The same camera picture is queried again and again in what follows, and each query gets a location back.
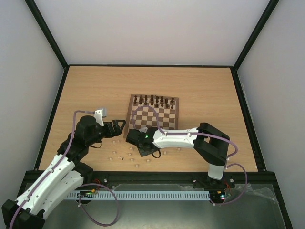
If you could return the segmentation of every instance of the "black metal frame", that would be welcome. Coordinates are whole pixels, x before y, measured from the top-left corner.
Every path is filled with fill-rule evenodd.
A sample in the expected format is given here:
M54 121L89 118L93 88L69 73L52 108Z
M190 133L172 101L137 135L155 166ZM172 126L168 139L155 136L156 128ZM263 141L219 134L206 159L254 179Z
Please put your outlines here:
M56 113L56 109L60 100L60 96L64 87L64 83L69 71L69 66L109 66L109 67L196 67L196 68L230 68L233 81L235 84L237 96L239 99L239 103L241 106L241 110L244 116L245 125L247 128L247 132L249 135L249 139L251 142L251 147L253 150L255 162L257 165L258 172L248 172L248 181L252 184L272 184L274 187L274 191L276 194L276 198L279 201L280 209L284 218L285 225L288 229L292 228L291 221L289 219L285 203L278 186L276 177L274 172L266 171L264 159L262 152L260 150L257 137L255 134L254 126L252 123L252 119L250 116L250 112L244 97L243 89L241 87L241 83L237 74L237 70L241 66L242 62L244 61L245 57L247 56L248 52L250 51L252 45L254 44L256 38L260 34L261 30L263 29L264 25L266 24L268 18L270 17L271 13L275 9L279 0L270 0L266 9L264 10L260 20L258 21L256 27L254 28L251 36L249 37L247 43L245 44L241 54L239 55L236 63L234 66L222 66L222 65L119 65L119 64L105 64L105 65L96 65L96 64L71 64L68 65L65 61L53 35L51 34L45 20L43 19L37 5L35 4L34 0L25 0L28 4L29 9L31 10L33 16L35 17L37 23L39 24L41 30L43 31L44 35L46 36L50 46L54 50L56 56L58 57L60 63L64 68L64 74L62 76L61 84L53 105L53 109L50 115L50 119L46 128L46 132L38 153L38 157L35 163L35 167L33 171L27 171L22 182L21 188L19 190L18 195L22 194L25 190L27 184L33 183L38 176L42 173L42 171L37 171L39 168L39 164L41 162L41 158L43 155L44 148L47 143L47 139L51 130L51 125L54 120L54 116ZM107 178L108 186L120 184L120 183L151 183L151 184L193 184L194 177L198 179L200 176L206 176L206 172L107 172L107 171L95 171L94 177L99 178L99 180L104 180ZM234 179L235 183L244 183L244 173L241 172L226 172L226 176L231 176Z

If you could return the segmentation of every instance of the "wooden table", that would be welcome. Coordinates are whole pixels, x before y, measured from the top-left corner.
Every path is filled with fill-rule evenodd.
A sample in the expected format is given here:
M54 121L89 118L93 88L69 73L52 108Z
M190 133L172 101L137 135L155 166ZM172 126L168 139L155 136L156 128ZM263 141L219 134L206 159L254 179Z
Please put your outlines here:
M126 119L131 94L179 97L179 129L197 127L200 122L210 123L238 145L239 152L230 158L230 163L240 163L246 171L257 171L229 68L91 66L72 66L69 69L40 169L49 165L60 144L67 139L75 110L94 111L107 107L105 121ZM132 145L125 142L123 134L104 139L102 147L90 148L82 162L94 170L103 171L208 170L208 163L194 149L178 151L177 148L168 148L162 150L161 158L156 159L151 155L140 157L136 147L133 151L130 147ZM228 171L242 170L231 167Z

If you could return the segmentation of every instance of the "white wall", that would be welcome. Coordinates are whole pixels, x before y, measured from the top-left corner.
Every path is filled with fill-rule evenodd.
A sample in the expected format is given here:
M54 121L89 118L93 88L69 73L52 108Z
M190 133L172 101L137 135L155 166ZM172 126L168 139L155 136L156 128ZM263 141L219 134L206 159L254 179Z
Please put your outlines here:
M305 1L280 1L239 72L294 228L305 213Z
M269 0L36 0L69 64L233 65Z
M23 0L0 1L0 50L2 206L33 169L63 69Z

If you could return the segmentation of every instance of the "purple cable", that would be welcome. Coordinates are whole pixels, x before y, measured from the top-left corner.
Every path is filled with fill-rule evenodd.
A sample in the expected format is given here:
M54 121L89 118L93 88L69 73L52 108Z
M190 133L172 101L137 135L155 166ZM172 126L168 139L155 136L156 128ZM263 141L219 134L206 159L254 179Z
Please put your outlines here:
M94 114L94 112L92 111L75 111L74 112L74 115L73 115L73 124L72 124L72 132L71 132L71 137L70 137L70 141L69 141L69 144L67 146L67 149L66 151L64 152L64 154L62 155L62 157L60 158L60 160L52 167L52 170L55 170L55 168L61 163L61 161L65 158L65 156L67 155L70 147L71 147L71 144L72 144L72 140L73 140L73 136L74 136L74 132L75 132L75 120L76 120L76 114L77 113L87 113L87 114ZM39 185L48 177L48 175L50 174L51 172L47 172L43 177L42 179L40 179L40 181L34 186L34 188L32 189L31 192L29 192L29 194L27 195L28 198L30 198L32 196L32 194L36 191L36 189L39 187ZM12 229L13 228L13 225L14 225L14 222L16 220L16 217L18 215L18 213L20 212L20 210L22 209L22 207L25 205L26 203L26 200L24 200L20 206L17 208L17 210L15 211L15 214L13 215L13 218L11 219L10 221L10 227L9 229Z
M96 221L95 219L93 219L93 218L88 214L88 212L84 209L84 207L83 207L82 204L81 204L81 198L82 198L84 195L81 195L81 197L80 197L79 200L78 200L79 207L81 207L81 209L84 211L84 213L88 216L88 218L89 218L93 223L95 223L95 224L97 224L97 225L99 225L99 226L108 227L108 226L111 226L111 225L115 224L116 221L118 220L119 214L120 214L120 204L119 204L119 201L118 201L117 197L115 196L115 194L114 194L109 188L107 188L106 186L101 185L101 184L91 183L91 184L81 185L80 187L91 186L91 185L100 186L100 187L106 189L107 191L109 191L109 192L113 195L113 197L114 197L114 199L115 199L115 202L116 202L116 206L117 206L117 212L116 212L116 216L115 216L114 220L113 220L111 223L109 223L109 224L103 224L103 223L99 223L98 221Z
M221 204L215 204L212 200L210 200L210 202L211 202L213 205L222 206L222 205L234 203L235 201L237 201L237 200L244 194L244 192L245 192L246 189L247 189L248 176L247 176L247 173L246 173L245 168L244 168L242 165L238 164L238 163L232 163L232 164L228 165L227 168L229 168L229 167L231 167L231 166L240 166L240 168L243 169L243 171L244 171L244 176L245 176L245 180L246 180L246 181L245 181L245 184L244 184L244 189L243 189L243 191L238 195L238 197L236 197L235 199L233 199L233 200L231 200L231 201L229 201L229 202L225 202L225 203L221 203Z
M154 113L154 115L156 116L156 119L157 119L157 126L158 126L158 129L159 129L159 131L160 131L162 134L164 134L164 135L177 135L177 136L178 136L178 135L187 135L187 133L170 133L170 132L168 132L168 133L165 134L165 131L164 131L163 129L161 129L161 127L160 127L158 113L156 112L156 110L155 110L154 108L152 108L151 106L148 106L148 105L139 106L139 107L132 113L132 125L133 125L133 128L134 128L134 129L135 129L135 120L134 120L134 116L135 116L135 114L137 113L137 111L138 111L139 109L143 109L144 107L148 107L149 109L152 109L152 110L153 110L153 113ZM205 134L205 133L196 133L196 132L190 133L190 134L192 134L192 135L201 135L201 136L211 137L211 138L216 138L216 139L219 139L219 140L222 140L222 141L225 141L225 142L231 144L231 145L235 148L235 151L234 151L233 153L229 154L229 155L227 156L227 158L234 156L234 155L237 154L237 152L238 152L238 147L237 147L237 145L236 145L234 142L232 142L232 141L230 141L230 140L228 140L228 139L226 139L226 138L224 138L224 137L219 137L219 136L216 136L216 135L210 135L210 134Z

